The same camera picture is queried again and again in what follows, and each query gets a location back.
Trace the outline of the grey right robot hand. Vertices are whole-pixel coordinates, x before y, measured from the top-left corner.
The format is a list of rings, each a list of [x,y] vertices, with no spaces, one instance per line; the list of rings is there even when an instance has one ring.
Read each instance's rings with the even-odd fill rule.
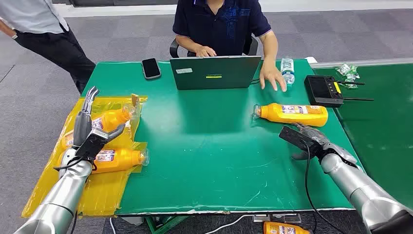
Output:
[[[315,129],[311,126],[307,126],[301,123],[293,123],[293,125],[298,129],[298,131],[311,138],[312,140],[316,141],[318,144],[321,145],[322,148],[322,153],[323,154],[328,154],[328,153],[335,153],[339,155],[341,158],[344,160],[356,164],[357,160],[356,158],[350,154],[347,150],[344,148],[332,143],[325,134],[323,134],[321,131],[318,129]]]

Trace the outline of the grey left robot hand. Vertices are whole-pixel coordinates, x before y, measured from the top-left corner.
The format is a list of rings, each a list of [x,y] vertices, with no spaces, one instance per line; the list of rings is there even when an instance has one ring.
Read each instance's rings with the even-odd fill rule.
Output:
[[[85,96],[82,109],[77,114],[74,126],[74,141],[72,148],[79,150],[97,150],[118,137],[125,128],[125,123],[119,123],[111,131],[103,128],[94,128],[92,125],[91,110],[99,89],[93,86]]]

